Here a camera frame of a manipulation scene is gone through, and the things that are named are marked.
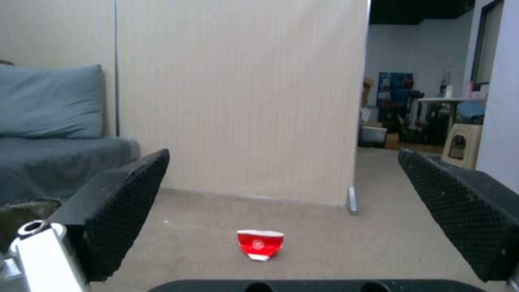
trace carpet floor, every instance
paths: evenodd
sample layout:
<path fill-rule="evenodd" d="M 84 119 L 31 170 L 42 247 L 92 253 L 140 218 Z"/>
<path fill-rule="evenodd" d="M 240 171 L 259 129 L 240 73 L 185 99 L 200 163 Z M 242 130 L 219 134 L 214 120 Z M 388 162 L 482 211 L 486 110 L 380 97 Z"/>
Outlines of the carpet floor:
<path fill-rule="evenodd" d="M 180 279 L 442 278 L 487 291 L 398 165 L 397 152 L 359 149 L 359 215 L 343 207 L 162 189 L 120 269 L 92 291 L 145 291 Z M 236 230 L 277 230 L 283 250 L 255 262 Z"/>

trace red paper cup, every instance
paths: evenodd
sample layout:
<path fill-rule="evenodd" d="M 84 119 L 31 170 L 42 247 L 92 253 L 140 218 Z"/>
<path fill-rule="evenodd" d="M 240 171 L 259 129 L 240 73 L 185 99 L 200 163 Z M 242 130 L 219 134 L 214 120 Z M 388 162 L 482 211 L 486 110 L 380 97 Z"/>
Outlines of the red paper cup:
<path fill-rule="evenodd" d="M 267 261 L 283 247 L 281 232 L 238 230 L 236 233 L 241 250 L 253 260 Z"/>

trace white table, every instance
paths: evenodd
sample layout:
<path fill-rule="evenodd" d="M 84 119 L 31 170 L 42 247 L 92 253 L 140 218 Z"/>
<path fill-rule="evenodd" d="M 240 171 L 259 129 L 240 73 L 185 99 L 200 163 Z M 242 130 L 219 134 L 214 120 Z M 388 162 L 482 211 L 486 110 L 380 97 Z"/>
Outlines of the white table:
<path fill-rule="evenodd" d="M 456 117 L 456 108 L 458 104 L 464 101 L 481 101 L 485 102 L 486 99 L 477 98 L 477 99 L 467 99 L 467 98 L 445 98 L 445 97 L 424 97 L 419 98 L 418 102 L 428 102 L 428 103 L 449 103 L 450 104 L 450 112 L 449 112 L 449 124 L 447 127 L 447 135 L 449 134 L 450 127 L 454 123 L 454 119 Z"/>

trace wall panel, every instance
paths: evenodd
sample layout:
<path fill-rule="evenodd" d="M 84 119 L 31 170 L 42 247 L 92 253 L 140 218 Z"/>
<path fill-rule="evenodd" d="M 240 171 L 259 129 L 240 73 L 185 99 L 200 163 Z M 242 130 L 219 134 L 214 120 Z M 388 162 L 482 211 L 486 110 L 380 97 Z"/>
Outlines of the wall panel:
<path fill-rule="evenodd" d="M 163 187 L 344 203 L 366 1 L 118 3 L 121 133 Z"/>
<path fill-rule="evenodd" d="M 0 59 L 29 68 L 101 64 L 105 135 L 115 134 L 114 0 L 2 0 Z"/>

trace blue cushion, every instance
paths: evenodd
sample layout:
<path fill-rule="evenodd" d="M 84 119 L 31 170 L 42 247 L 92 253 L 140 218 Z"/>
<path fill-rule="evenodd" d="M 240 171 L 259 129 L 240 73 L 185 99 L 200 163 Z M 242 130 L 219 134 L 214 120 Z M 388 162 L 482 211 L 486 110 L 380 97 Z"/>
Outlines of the blue cushion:
<path fill-rule="evenodd" d="M 65 70 L 0 65 L 0 137 L 99 138 L 100 65 Z"/>

